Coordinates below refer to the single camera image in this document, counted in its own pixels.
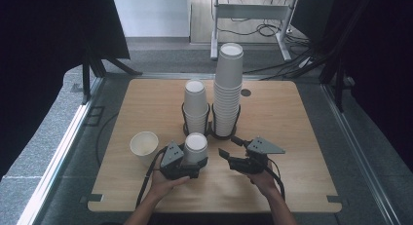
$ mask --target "black curtain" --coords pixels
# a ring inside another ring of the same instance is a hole
[[[130,58],[113,0],[0,0],[0,176],[36,132],[64,74],[99,58]]]
[[[413,171],[413,0],[371,0],[344,52],[360,106]]]

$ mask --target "white wall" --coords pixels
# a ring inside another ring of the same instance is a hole
[[[114,0],[125,37],[188,37],[188,0]]]

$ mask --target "tall cup stack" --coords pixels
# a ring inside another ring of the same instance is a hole
[[[235,43],[222,45],[213,84],[212,131],[218,136],[231,134],[238,119],[243,87],[243,48]]]
[[[208,104],[206,89],[201,80],[193,79],[186,82],[183,114],[188,133],[205,133]]]

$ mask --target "wooden table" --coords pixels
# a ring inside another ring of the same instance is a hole
[[[213,104],[213,81],[204,82],[207,100]],[[138,132],[152,131],[160,140],[160,148],[172,140],[185,141],[181,113],[185,83],[186,80],[156,79],[130,82],[92,191],[101,194],[102,200],[89,202],[90,210],[134,210],[147,167],[131,152],[131,138]],[[236,136],[251,140],[259,135],[286,151],[269,157],[280,168],[290,210],[340,211],[341,204],[327,200],[327,196],[337,196],[337,192],[295,84],[244,81],[243,88],[250,90],[251,95],[241,98]],[[207,141],[209,159],[199,178],[173,189],[156,211],[270,211],[266,199],[248,178],[229,170],[228,162],[218,156],[218,148],[222,148],[231,156],[243,158],[244,148],[211,135]]]

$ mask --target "human hand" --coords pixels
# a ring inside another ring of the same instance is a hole
[[[268,160],[267,166],[269,169],[273,169],[270,160]],[[250,179],[252,184],[255,184],[257,186],[264,197],[268,197],[272,191],[277,191],[279,193],[279,190],[274,181],[274,177],[266,170],[256,174],[245,173],[245,175]]]
[[[159,171],[161,160],[164,154],[159,155],[156,160],[155,169],[152,172],[152,183],[148,194],[154,195],[159,200],[166,196],[175,186],[186,183],[189,180],[189,176],[184,176],[175,180],[169,180]]]

